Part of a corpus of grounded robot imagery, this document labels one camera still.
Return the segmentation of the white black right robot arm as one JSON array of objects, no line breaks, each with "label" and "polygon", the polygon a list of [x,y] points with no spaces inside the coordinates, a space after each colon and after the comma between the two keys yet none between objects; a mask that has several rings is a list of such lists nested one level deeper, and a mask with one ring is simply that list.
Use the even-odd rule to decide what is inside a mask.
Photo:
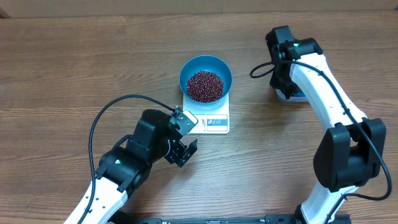
[{"label": "white black right robot arm", "polygon": [[317,182],[291,222],[334,223],[344,201],[386,169],[386,127],[348,98],[315,39],[295,39],[289,26],[281,26],[265,40],[274,65],[270,85],[279,100],[309,102],[323,130],[313,158]]}]

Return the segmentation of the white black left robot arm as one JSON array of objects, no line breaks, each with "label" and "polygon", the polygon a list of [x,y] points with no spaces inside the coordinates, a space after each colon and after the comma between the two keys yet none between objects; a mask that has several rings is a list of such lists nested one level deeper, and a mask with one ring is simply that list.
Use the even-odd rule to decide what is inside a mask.
[{"label": "white black left robot arm", "polygon": [[95,183],[69,215],[67,223],[133,223],[121,207],[147,180],[153,163],[165,158],[182,167],[197,151],[197,142],[184,145],[181,138],[198,119],[188,110],[171,114],[145,110],[133,134],[122,137],[102,156],[95,171]]}]

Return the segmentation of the blue plastic measuring scoop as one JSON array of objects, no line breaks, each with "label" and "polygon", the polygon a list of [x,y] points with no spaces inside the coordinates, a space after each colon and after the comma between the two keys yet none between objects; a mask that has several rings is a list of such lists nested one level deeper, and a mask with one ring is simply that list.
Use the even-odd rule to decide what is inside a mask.
[{"label": "blue plastic measuring scoop", "polygon": [[305,94],[303,92],[297,92],[293,94],[294,97],[305,97]]}]

